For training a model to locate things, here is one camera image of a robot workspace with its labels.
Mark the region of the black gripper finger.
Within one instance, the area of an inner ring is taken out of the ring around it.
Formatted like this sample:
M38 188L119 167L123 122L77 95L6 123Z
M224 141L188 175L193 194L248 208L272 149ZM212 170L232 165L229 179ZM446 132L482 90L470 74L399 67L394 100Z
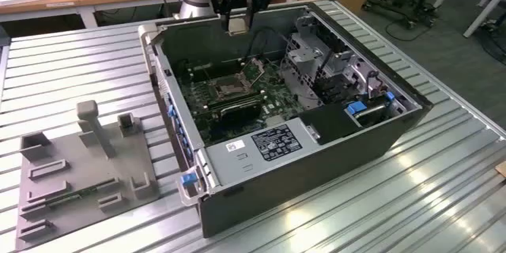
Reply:
M220 21L221 28L228 31L229 14L233 9L240 7L241 0L220 0Z
M255 15L255 0L245 0L245 16L243 19L247 26L252 26L253 15Z

